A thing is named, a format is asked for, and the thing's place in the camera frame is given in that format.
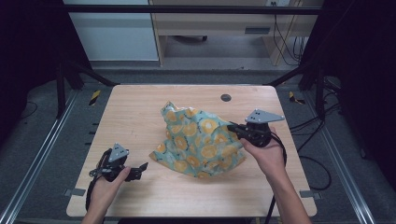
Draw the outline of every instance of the human hand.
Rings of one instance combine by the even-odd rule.
[[[270,129],[272,133],[276,133],[274,127],[270,127]],[[256,159],[260,169],[267,177],[275,176],[285,171],[282,147],[274,139],[271,139],[266,147],[255,147],[244,138],[241,138],[240,142],[245,150]]]
[[[112,204],[121,184],[131,172],[131,167],[125,167],[113,182],[108,182],[103,176],[99,177],[93,187],[91,203],[82,223],[102,223],[108,207]]]

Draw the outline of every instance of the wooden table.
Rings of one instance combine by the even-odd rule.
[[[232,100],[223,102],[222,94]],[[120,143],[130,149],[125,165],[148,162],[141,180],[125,182],[107,211],[109,217],[265,217],[273,192],[254,158],[225,174],[199,179],[172,171],[149,158],[165,140],[161,108],[167,101],[178,107],[194,107],[236,123],[253,109],[284,115],[276,90],[269,86],[119,85],[110,95],[106,110],[84,162],[76,189],[86,189],[105,150]],[[285,120],[270,123],[288,152],[287,171],[297,192],[309,190],[303,167]],[[70,217],[85,215],[85,197],[72,196]],[[317,212],[312,198],[302,199],[309,216]],[[275,209],[273,216],[279,216]]]

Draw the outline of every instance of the crumpled cloth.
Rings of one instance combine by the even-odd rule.
[[[169,169],[201,178],[230,171],[246,159],[236,134],[227,129],[230,122],[171,102],[161,113],[167,138],[149,156]]]

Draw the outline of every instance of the metal bracket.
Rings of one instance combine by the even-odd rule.
[[[72,195],[84,196],[85,189],[65,189],[64,196],[71,197]]]
[[[260,109],[254,109],[249,116],[245,118],[249,123],[268,123],[285,119],[285,116],[269,113]]]
[[[116,143],[114,144],[113,150],[111,150],[110,158],[108,158],[108,161],[113,162],[128,155],[129,155],[129,150],[125,149],[120,144]]]
[[[320,192],[314,193],[311,190],[300,190],[300,196],[302,198],[314,198],[314,200],[322,199]]]

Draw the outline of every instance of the white cabinet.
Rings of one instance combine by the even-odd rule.
[[[65,4],[147,5],[147,0],[64,0]],[[70,13],[90,61],[158,61],[150,14]]]

